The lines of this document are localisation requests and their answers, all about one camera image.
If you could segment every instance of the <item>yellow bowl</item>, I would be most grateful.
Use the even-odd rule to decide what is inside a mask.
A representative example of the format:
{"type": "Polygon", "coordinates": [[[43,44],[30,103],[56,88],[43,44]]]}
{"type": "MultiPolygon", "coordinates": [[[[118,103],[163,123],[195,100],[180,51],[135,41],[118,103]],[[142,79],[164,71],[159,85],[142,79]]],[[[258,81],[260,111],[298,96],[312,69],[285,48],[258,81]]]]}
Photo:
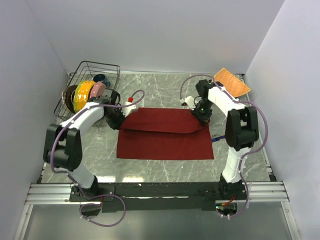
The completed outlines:
{"type": "Polygon", "coordinates": [[[79,112],[87,103],[91,88],[95,85],[92,80],[86,80],[80,82],[79,86],[75,90],[73,109],[77,113],[79,112]]]}

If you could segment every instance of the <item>red cloth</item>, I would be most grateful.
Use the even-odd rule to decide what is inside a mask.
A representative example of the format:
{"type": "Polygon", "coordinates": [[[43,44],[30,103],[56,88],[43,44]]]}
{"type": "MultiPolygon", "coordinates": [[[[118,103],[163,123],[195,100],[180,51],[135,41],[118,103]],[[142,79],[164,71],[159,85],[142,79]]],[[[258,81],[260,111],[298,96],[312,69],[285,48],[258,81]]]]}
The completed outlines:
{"type": "Polygon", "coordinates": [[[202,127],[187,109],[140,107],[119,130],[121,159],[214,159],[208,124],[202,127]]]}

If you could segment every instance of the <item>gray marble tabletop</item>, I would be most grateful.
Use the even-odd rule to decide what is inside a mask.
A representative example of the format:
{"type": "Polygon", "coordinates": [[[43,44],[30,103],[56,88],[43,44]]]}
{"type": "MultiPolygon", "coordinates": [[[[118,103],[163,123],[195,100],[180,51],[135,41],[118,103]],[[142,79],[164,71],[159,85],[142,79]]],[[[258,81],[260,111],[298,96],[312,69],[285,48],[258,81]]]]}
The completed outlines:
{"type": "MultiPolygon", "coordinates": [[[[123,100],[138,90],[145,98],[137,105],[148,108],[182,108],[180,87],[189,73],[121,73],[117,91],[123,100]]],[[[196,83],[206,79],[195,77],[185,84],[183,97],[197,96],[196,83]]],[[[224,135],[226,117],[214,105],[210,119],[210,133],[224,135]]],[[[213,142],[213,160],[138,160],[117,158],[118,131],[103,126],[92,126],[82,138],[85,166],[98,177],[99,182],[208,182],[218,181],[225,168],[228,145],[224,139],[213,142]]],[[[262,152],[248,156],[243,176],[247,181],[269,181],[266,161],[262,152]]],[[[42,183],[70,183],[64,174],[53,174],[45,167],[42,183]]]]}

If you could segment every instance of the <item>woven basket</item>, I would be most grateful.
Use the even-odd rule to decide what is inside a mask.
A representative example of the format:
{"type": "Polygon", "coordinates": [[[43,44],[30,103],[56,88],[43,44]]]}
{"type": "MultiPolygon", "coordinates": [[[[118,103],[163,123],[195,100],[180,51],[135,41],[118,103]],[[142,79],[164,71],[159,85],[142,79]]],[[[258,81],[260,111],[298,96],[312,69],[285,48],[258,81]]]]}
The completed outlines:
{"type": "Polygon", "coordinates": [[[250,88],[245,85],[239,78],[229,72],[227,69],[222,68],[214,77],[217,82],[223,84],[225,89],[234,97],[240,97],[248,92],[250,88]]]}

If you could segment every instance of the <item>white wall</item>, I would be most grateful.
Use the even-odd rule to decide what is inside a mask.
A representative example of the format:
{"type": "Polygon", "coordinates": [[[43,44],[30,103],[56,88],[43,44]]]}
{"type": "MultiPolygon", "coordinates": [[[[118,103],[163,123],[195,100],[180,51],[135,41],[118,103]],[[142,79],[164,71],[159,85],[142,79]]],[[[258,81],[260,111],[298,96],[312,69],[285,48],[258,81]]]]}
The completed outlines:
{"type": "Polygon", "coordinates": [[[0,238],[10,240],[66,72],[24,0],[0,2],[0,32],[0,238]]]}
{"type": "Polygon", "coordinates": [[[284,0],[27,0],[65,69],[245,73],[284,0]]]}
{"type": "Polygon", "coordinates": [[[320,1],[286,0],[246,75],[269,123],[266,150],[303,239],[320,234],[320,1]]]}

